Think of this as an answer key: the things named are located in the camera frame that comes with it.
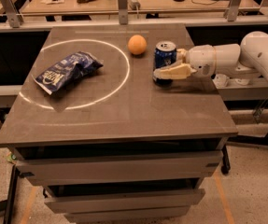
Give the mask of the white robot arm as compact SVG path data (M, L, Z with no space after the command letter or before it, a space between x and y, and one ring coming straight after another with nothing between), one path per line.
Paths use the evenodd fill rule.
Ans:
M210 77L216 74L231 78L252 79L263 76L268 82L268 34L247 34L241 44L202 45L179 49L175 63L153 71L154 79Z

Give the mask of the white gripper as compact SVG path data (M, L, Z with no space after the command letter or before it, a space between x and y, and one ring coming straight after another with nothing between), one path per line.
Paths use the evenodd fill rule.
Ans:
M176 50L176 59L181 62L155 69L153 76L157 79L185 79L194 77L211 77L216 70L216 52L210 45L196 46L189 51Z

